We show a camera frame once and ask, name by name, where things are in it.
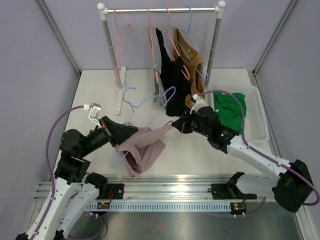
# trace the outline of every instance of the green shirt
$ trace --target green shirt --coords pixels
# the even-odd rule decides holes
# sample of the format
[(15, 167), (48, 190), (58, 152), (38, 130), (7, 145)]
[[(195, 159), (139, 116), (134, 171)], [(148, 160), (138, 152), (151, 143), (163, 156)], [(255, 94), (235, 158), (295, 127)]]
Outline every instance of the green shirt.
[[(244, 116), (247, 114), (247, 107), (245, 102), (245, 95), (242, 93), (233, 93), (241, 103), (244, 109)], [(215, 92), (213, 94), (214, 109), (219, 110), (218, 116), (222, 125), (225, 125), (239, 134), (242, 134), (242, 112), (239, 104), (231, 96), (222, 94), (222, 92)]]

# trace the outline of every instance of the plastic bin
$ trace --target plastic bin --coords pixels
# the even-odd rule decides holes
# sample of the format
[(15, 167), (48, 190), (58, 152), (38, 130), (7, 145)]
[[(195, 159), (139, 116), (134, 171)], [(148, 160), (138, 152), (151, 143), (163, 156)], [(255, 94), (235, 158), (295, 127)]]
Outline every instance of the plastic bin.
[(228, 93), (245, 95), (246, 117), (244, 120), (244, 136), (253, 144), (267, 142), (270, 138), (266, 114), (258, 88), (250, 85), (214, 86), (212, 90), (223, 90)]

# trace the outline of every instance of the white tabletop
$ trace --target white tabletop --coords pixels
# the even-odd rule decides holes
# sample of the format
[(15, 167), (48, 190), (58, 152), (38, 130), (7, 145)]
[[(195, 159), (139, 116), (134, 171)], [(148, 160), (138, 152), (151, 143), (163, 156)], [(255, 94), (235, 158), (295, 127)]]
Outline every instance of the white tabletop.
[[(212, 69), (209, 86), (224, 84), (250, 85), (251, 83), (246, 69)], [(125, 98), (134, 105), (138, 105), (145, 98), (152, 97), (154, 94), (153, 72), (149, 69), (127, 70), (125, 86), (136, 88), (136, 90), (128, 90)], [(113, 70), (84, 70), (72, 106), (97, 103), (102, 106), (100, 118), (107, 115), (117, 123), (125, 123), (130, 118), (132, 110), (128, 104), (123, 102), (121, 114), (114, 115), (115, 87)], [(131, 123), (137, 127), (148, 126), (160, 108), (161, 106), (158, 103), (153, 103), (152, 100), (145, 102), (135, 111)], [(66, 130), (77, 129), (86, 136), (89, 130), (95, 127), (94, 123), (88, 119), (88, 114), (89, 112), (81, 109), (73, 111), (69, 116)], [(156, 129), (167, 121), (176, 119), (178, 118), (167, 116), (166, 110), (163, 109), (150, 127)], [(144, 176), (260, 173), (243, 160), (215, 150), (209, 145), (207, 139), (198, 133), (185, 135), (172, 129), (161, 140), (166, 144), (166, 148), (153, 166), (143, 173)], [(268, 143), (262, 143), (259, 147), (271, 152)], [(110, 144), (106, 144), (89, 154), (85, 157), (86, 160), (91, 161), (88, 171), (127, 176), (127, 167), (123, 161), (117, 168), (111, 167), (115, 152)], [(115, 162), (120, 159), (119, 156), (116, 156)]]

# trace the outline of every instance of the pink garment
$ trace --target pink garment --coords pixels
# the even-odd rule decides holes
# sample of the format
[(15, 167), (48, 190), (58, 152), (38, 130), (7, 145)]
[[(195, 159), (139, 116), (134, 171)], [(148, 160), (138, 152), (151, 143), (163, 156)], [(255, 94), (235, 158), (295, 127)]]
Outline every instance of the pink garment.
[(146, 130), (144, 127), (138, 127), (137, 133), (115, 148), (122, 157), (126, 152), (129, 152), (125, 156), (125, 162), (131, 177), (142, 174), (151, 168), (166, 147), (160, 138), (173, 128), (171, 124), (155, 130), (151, 130), (149, 127)]

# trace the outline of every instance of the purple wall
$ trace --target purple wall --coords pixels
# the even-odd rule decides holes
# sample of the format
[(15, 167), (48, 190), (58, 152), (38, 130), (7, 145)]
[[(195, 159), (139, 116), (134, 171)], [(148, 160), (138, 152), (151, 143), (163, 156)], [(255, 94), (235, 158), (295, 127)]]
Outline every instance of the purple wall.
[(48, 179), (45, 142), (78, 80), (35, 0), (1, 1), (0, 33), (0, 239), (12, 240), (26, 230), (38, 182)]
[[(263, 53), (274, 29), (290, 0), (225, 0), (221, 28), (215, 53), (214, 68), (253, 69)], [(102, 2), (113, 9), (168, 7), (214, 7), (218, 0), (46, 0), (47, 5), (80, 69), (112, 69), (112, 63), (97, 10)], [(117, 32), (113, 14), (108, 15), (113, 45), (117, 45)], [(124, 64), (129, 69), (151, 67), (150, 41), (147, 14), (122, 14), (117, 16), (120, 28), (131, 24), (128, 50)], [(205, 64), (215, 25), (215, 13), (194, 13), (191, 31), (195, 36)], [(151, 15), (155, 27), (166, 28), (167, 14)], [(189, 14), (173, 13), (171, 23), (188, 28)], [(172, 45), (165, 38), (170, 48)]]
[[(320, 189), (320, 1), (300, 1), (258, 73), (284, 156), (304, 161)], [(307, 202), (313, 202), (312, 194)], [(320, 205), (309, 207), (320, 234)]]

